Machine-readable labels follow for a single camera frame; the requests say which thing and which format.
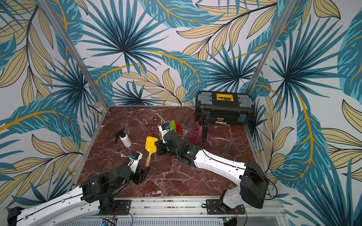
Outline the light green narrow trowel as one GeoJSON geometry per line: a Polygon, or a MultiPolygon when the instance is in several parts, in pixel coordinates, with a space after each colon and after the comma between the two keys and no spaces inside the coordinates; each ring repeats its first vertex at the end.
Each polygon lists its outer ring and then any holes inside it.
{"type": "Polygon", "coordinates": [[[175,122],[175,120],[172,120],[171,122],[170,122],[170,124],[169,124],[169,126],[170,126],[170,131],[175,131],[176,130],[176,122],[175,122]]]}

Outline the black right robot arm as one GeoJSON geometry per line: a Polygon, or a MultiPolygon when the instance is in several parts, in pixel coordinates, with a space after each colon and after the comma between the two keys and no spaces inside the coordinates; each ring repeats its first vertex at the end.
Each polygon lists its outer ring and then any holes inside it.
{"type": "Polygon", "coordinates": [[[261,209],[269,186],[269,179],[260,166],[250,160],[248,163],[235,162],[212,154],[207,150],[185,143],[175,131],[168,131],[162,140],[146,139],[146,150],[157,155],[175,156],[185,165],[209,170],[236,184],[225,190],[213,208],[226,213],[243,204],[261,209]]]}

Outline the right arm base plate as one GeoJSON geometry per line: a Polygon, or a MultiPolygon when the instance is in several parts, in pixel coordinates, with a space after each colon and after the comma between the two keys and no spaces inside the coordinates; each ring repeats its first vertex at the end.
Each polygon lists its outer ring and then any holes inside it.
{"type": "Polygon", "coordinates": [[[242,205],[230,208],[218,199],[207,199],[201,207],[206,209],[208,215],[243,215],[245,210],[242,205]]]}

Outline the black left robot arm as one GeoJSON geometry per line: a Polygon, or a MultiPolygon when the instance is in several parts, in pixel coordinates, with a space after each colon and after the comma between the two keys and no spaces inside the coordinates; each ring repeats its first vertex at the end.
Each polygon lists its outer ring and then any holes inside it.
{"type": "Polygon", "coordinates": [[[73,190],[35,207],[14,207],[8,213],[9,226],[62,226],[71,221],[120,211],[115,195],[129,183],[142,183],[150,168],[123,164],[95,176],[73,190]]]}

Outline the small white spray bottle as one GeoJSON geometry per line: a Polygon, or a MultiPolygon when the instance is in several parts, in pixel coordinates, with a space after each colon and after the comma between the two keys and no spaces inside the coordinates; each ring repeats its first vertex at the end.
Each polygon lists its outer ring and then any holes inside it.
{"type": "Polygon", "coordinates": [[[132,142],[129,138],[129,136],[125,133],[125,128],[120,129],[115,135],[115,144],[118,142],[118,140],[121,140],[124,147],[130,148],[132,146],[132,142]]]}

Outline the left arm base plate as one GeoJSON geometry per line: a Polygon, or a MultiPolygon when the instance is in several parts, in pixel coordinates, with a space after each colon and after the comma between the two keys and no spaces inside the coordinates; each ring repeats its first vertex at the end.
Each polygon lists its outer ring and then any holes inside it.
{"type": "Polygon", "coordinates": [[[131,200],[100,201],[100,212],[98,216],[128,215],[131,207],[131,200]]]}

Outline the red toy shovel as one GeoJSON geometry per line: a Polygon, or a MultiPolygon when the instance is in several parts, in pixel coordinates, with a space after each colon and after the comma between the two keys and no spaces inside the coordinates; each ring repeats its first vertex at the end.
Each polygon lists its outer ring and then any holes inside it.
{"type": "Polygon", "coordinates": [[[183,134],[182,125],[178,121],[176,121],[175,124],[176,124],[176,132],[178,135],[181,136],[183,134]]]}

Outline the pink spray bottle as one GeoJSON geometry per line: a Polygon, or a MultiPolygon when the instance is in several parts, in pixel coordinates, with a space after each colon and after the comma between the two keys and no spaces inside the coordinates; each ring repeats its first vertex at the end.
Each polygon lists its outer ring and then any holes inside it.
{"type": "Polygon", "coordinates": [[[193,144],[202,145],[207,142],[210,114],[210,110],[203,110],[200,114],[196,114],[196,124],[191,130],[193,144]]]}

